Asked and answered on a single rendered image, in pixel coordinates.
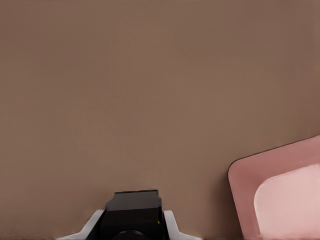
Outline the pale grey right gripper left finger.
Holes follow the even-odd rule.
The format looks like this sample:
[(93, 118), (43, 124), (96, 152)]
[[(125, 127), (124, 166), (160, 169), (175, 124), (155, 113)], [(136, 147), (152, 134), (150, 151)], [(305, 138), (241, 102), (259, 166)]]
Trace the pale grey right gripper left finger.
[(87, 221), (87, 223), (84, 225), (84, 227), (81, 229), (80, 232), (62, 236), (57, 238), (58, 240), (87, 240), (90, 233), (94, 230), (94, 227), (97, 225), (98, 220), (103, 215), (104, 210), (98, 209), (96, 210), (93, 215), (90, 217), (90, 219)]

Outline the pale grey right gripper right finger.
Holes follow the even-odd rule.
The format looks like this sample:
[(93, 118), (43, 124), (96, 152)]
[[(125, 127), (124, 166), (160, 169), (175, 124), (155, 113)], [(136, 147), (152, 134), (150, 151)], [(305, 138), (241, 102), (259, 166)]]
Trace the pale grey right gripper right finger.
[(174, 213), (171, 210), (164, 210), (163, 215), (170, 240), (201, 240), (200, 237), (181, 233), (178, 228)]

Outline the yellow button with black base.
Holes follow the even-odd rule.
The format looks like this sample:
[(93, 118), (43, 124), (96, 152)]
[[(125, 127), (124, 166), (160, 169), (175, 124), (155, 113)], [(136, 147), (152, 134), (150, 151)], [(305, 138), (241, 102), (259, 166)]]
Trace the yellow button with black base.
[(159, 191), (115, 192), (105, 204), (99, 234), (101, 240), (166, 240)]

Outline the pink storage box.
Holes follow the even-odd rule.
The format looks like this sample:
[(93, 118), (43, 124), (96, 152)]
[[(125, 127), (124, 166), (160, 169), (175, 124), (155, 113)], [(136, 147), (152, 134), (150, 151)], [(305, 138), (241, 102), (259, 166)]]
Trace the pink storage box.
[(245, 240), (320, 240), (320, 135), (238, 159), (228, 181)]

